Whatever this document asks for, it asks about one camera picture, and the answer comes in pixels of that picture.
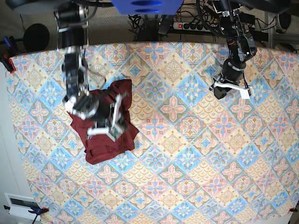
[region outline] table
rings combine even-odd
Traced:
[[[299,200],[298,55],[258,49],[246,76],[255,96],[208,86],[224,45],[119,43],[90,46],[91,70],[133,83],[135,149],[97,165],[61,103],[63,55],[13,58],[7,92],[33,197],[43,223],[237,224],[282,217]],[[89,74],[91,89],[100,76]]]

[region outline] patterned tablecloth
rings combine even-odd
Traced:
[[[259,49],[247,63],[250,100],[208,91],[224,45],[90,46],[91,70],[133,82],[135,150],[97,165],[61,103],[57,51],[13,58],[7,91],[30,189],[43,223],[238,224],[282,217],[299,200],[298,55]],[[102,86],[89,75],[91,89]]]

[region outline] cloth fold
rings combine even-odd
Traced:
[[[107,135],[103,134],[95,135],[88,140],[87,129],[94,127],[94,122],[92,120],[82,120],[70,114],[70,117],[73,119],[71,126],[79,134],[85,147],[85,159],[88,163],[93,165],[110,160],[127,150],[133,150],[135,148],[134,138],[139,132],[138,129],[131,124],[130,113],[128,111],[132,104],[132,81],[129,79],[118,80],[111,83],[107,90],[93,90],[90,91],[90,93],[98,96],[104,91],[108,91],[108,94],[103,96],[102,100],[108,104],[115,102],[114,100],[117,94],[127,92],[126,97],[121,102],[120,112],[126,121],[128,130],[122,134],[116,142],[113,142]]]

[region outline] power strip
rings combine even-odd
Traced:
[[[176,30],[190,30],[190,31],[208,31],[204,25],[189,22],[174,22],[173,28]]]

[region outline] red cloth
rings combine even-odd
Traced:
[[[113,103],[117,94],[128,93],[122,100],[120,107],[120,112],[126,121],[128,130],[122,134],[116,142],[113,142],[105,134],[95,135],[90,140],[87,140],[87,129],[94,127],[94,122],[92,120],[82,120],[70,114],[73,119],[71,126],[79,134],[85,146],[86,161],[93,165],[105,160],[110,160],[118,154],[124,153],[126,150],[133,150],[135,148],[134,138],[139,132],[138,129],[131,124],[128,111],[132,104],[132,81],[128,79],[115,81],[111,83],[109,89],[109,94],[104,96],[104,100],[109,104]],[[103,90],[94,90],[90,93],[97,96],[102,92]]]

